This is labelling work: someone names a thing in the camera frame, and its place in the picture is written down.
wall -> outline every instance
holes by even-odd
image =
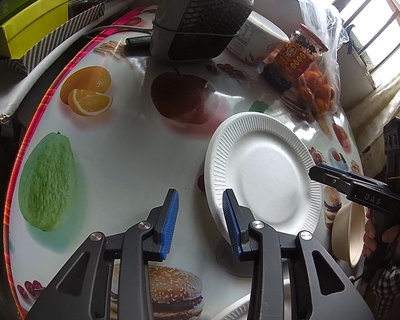
[[[148,6],[158,2],[159,0],[136,0],[135,4]],[[302,22],[297,0],[255,0],[254,10],[271,20],[287,35]],[[345,110],[349,110],[372,92],[373,88],[354,57],[347,55],[345,46],[338,52],[338,63],[341,74],[341,104]]]

plaid shirt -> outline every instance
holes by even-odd
[[[375,318],[381,320],[400,297],[400,265],[388,267],[373,291],[377,299]]]

printed green melon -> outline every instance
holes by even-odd
[[[19,180],[19,208],[30,225],[49,232],[68,219],[77,174],[69,139],[49,133],[28,157]]]

plastic bag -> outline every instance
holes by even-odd
[[[304,24],[329,49],[294,83],[300,99],[317,115],[335,113],[341,93],[337,52],[348,42],[338,9],[329,0],[298,0]]]

yellow box lid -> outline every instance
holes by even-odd
[[[2,24],[0,29],[2,29],[6,40],[10,41],[27,25],[30,25],[40,16],[67,1],[68,0],[37,0]]]

